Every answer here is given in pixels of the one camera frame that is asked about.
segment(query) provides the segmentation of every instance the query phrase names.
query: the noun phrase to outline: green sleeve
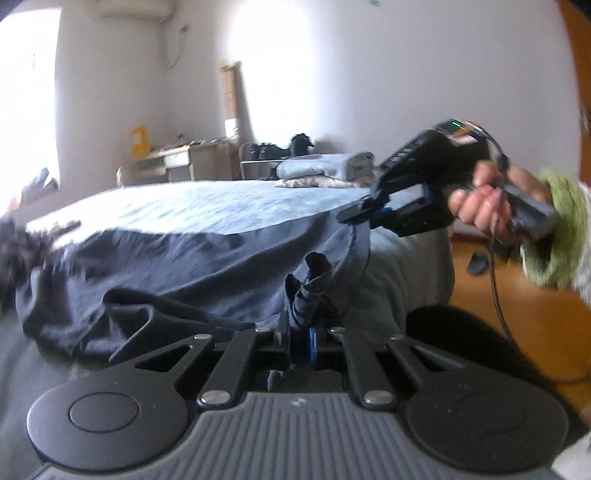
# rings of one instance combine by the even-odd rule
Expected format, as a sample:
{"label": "green sleeve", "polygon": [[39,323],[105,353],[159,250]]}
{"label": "green sleeve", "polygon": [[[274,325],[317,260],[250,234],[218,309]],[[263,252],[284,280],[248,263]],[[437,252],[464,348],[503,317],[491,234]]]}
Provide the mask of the green sleeve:
{"label": "green sleeve", "polygon": [[524,247],[525,270],[536,285],[570,288],[588,241],[586,196],[578,182],[550,171],[543,171],[540,180],[550,186],[560,219],[549,256],[541,253],[538,245]]}

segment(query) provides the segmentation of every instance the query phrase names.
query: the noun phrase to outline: gray ridged surface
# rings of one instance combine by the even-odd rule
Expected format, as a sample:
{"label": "gray ridged surface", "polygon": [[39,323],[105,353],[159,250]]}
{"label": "gray ridged surface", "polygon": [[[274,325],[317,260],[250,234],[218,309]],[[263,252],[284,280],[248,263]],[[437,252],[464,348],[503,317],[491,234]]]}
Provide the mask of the gray ridged surface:
{"label": "gray ridged surface", "polygon": [[[36,480],[98,480],[41,471]],[[393,416],[356,407],[347,394],[249,394],[228,411],[201,416],[170,454],[109,480],[488,479],[428,457]],[[547,469],[515,480],[557,480]]]}

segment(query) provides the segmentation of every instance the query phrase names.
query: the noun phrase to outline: circular pad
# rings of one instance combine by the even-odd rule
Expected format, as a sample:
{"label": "circular pad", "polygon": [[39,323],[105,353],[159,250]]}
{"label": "circular pad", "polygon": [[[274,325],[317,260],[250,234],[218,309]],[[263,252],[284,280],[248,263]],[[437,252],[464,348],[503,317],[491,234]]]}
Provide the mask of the circular pad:
{"label": "circular pad", "polygon": [[485,433],[508,433],[525,420],[523,407],[507,395],[485,393],[460,400],[457,415],[473,430]]}
{"label": "circular pad", "polygon": [[114,432],[138,416],[136,401],[120,393],[94,393],[81,398],[70,409],[70,420],[87,432]]}
{"label": "circular pad", "polygon": [[114,367],[56,387],[27,416],[43,462],[87,472],[113,472],[169,451],[189,426],[185,400],[161,372]]}
{"label": "circular pad", "polygon": [[504,375],[434,375],[437,381],[408,402],[405,417],[435,458],[498,475],[550,463],[560,452],[568,421],[550,394]]}

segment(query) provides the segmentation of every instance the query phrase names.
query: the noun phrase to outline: metal screw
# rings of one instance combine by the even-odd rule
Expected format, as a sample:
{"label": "metal screw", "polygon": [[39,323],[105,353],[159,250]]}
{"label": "metal screw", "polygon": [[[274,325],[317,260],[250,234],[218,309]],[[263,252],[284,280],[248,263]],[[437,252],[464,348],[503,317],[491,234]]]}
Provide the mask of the metal screw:
{"label": "metal screw", "polygon": [[363,401],[370,405],[387,405],[393,400],[394,395],[385,390],[370,390],[363,396]]}
{"label": "metal screw", "polygon": [[232,396],[225,390],[208,390],[201,395],[201,401],[207,405],[224,405]]}

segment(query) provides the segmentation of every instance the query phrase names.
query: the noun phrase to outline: window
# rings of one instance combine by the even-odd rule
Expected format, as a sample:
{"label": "window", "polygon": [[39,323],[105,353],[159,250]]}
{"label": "window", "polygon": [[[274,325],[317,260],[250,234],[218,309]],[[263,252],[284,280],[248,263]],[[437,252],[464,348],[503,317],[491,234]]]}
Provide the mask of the window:
{"label": "window", "polygon": [[43,168],[59,182],[55,71],[60,9],[0,22],[0,215]]}

